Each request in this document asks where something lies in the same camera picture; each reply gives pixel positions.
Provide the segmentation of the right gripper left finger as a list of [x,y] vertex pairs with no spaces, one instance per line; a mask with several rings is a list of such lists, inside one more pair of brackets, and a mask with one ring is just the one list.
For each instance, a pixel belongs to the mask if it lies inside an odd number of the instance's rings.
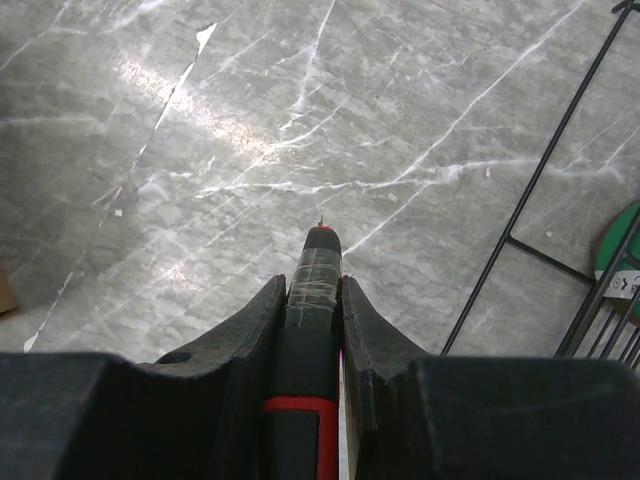
[[154,363],[3,354],[5,479],[254,479],[269,347],[286,302],[272,277],[237,313]]

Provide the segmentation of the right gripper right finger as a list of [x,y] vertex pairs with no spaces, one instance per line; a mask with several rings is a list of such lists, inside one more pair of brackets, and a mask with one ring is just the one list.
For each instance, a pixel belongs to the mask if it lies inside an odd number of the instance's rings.
[[635,479],[639,379],[607,360],[427,353],[344,277],[353,479]]

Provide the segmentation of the brown cardboard express box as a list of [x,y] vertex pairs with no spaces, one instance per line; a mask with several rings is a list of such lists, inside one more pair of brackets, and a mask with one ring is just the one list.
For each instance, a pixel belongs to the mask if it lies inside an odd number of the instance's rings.
[[3,265],[0,265],[0,314],[5,315],[16,308],[16,298],[10,285],[9,276]]

